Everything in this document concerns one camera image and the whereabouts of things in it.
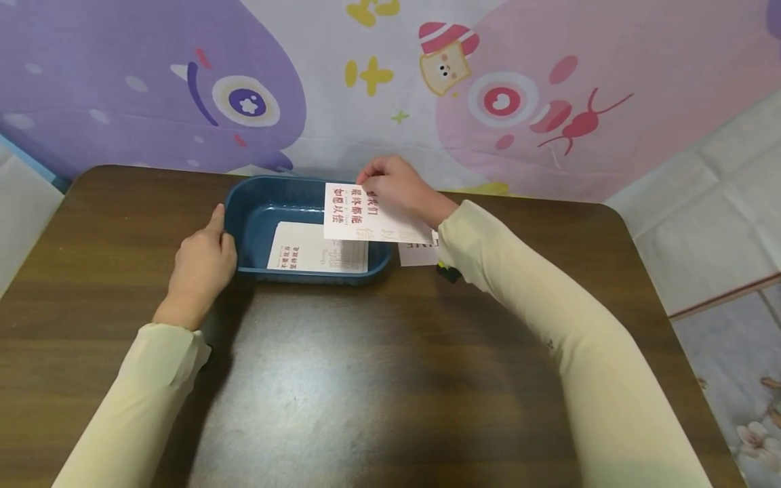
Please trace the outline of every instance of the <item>green object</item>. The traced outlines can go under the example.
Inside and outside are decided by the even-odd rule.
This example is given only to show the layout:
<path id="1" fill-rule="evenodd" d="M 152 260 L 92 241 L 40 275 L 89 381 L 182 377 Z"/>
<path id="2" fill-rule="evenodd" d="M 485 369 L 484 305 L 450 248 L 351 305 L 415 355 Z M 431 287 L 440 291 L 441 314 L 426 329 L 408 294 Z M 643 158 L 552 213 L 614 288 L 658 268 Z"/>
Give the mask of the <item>green object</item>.
<path id="1" fill-rule="evenodd" d="M 461 272 L 456 268 L 448 268 L 442 261 L 437 263 L 437 274 L 442 276 L 450 283 L 455 283 L 461 278 Z"/>

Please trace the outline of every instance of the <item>wooden table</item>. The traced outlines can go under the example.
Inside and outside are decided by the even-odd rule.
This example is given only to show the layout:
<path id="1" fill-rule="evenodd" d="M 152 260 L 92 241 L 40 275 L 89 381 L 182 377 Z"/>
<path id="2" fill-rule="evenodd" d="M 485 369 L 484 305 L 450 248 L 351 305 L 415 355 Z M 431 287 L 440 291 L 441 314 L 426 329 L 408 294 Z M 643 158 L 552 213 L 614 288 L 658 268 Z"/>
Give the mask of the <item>wooden table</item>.
<path id="1" fill-rule="evenodd" d="M 238 180 L 103 166 L 72 186 L 0 301 L 2 486 L 51 483 L 163 298 L 180 241 Z M 742 484 L 621 218 L 471 198 L 615 313 L 714 485 Z M 155 485 L 576 485 L 546 351 L 469 285 L 390 267 L 360 288 L 234 280 Z"/>

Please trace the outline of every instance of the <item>card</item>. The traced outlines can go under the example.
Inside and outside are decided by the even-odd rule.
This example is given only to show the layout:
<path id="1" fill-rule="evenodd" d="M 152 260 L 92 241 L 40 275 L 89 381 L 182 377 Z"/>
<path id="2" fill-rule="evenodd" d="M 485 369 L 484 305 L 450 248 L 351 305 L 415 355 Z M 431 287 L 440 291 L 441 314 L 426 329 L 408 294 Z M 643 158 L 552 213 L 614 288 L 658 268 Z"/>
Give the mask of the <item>card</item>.
<path id="1" fill-rule="evenodd" d="M 431 229 L 397 209 L 383 205 L 360 185 L 326 183 L 325 237 L 433 244 Z"/>
<path id="2" fill-rule="evenodd" d="M 439 234 L 432 234 L 433 244 L 398 243 L 398 257 L 402 266 L 430 266 L 439 262 Z"/>
<path id="3" fill-rule="evenodd" d="M 315 272 L 366 272 L 369 243 L 323 238 L 323 226 L 280 222 L 274 232 L 268 269 Z"/>

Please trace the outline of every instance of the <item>card on table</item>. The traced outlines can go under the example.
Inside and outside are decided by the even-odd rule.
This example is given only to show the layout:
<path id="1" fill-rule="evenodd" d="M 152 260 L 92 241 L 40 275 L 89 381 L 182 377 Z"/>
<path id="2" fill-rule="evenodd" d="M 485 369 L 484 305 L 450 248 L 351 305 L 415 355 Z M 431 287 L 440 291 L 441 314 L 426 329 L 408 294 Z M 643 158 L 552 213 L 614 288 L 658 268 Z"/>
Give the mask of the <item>card on table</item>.
<path id="1" fill-rule="evenodd" d="M 280 222 L 276 226 L 268 269 L 316 272 L 366 272 L 369 243 L 323 238 L 323 226 Z"/>
<path id="2" fill-rule="evenodd" d="M 398 243 L 398 257 L 402 266 L 428 266 L 439 262 L 439 234 L 433 233 L 433 244 Z"/>
<path id="3" fill-rule="evenodd" d="M 325 237 L 432 244 L 431 229 L 397 209 L 383 205 L 360 185 L 326 183 Z"/>

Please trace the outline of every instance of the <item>right hand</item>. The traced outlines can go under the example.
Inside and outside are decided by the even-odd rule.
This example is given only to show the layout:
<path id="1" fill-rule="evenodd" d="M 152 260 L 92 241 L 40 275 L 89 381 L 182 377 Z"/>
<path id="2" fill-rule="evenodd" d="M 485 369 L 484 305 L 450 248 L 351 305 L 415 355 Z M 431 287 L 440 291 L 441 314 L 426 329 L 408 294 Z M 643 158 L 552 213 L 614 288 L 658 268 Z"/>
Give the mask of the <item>right hand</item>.
<path id="1" fill-rule="evenodd" d="M 358 174 L 356 184 L 380 199 L 421 219 L 437 229 L 458 208 L 450 198 L 435 191 L 401 156 L 379 156 Z"/>

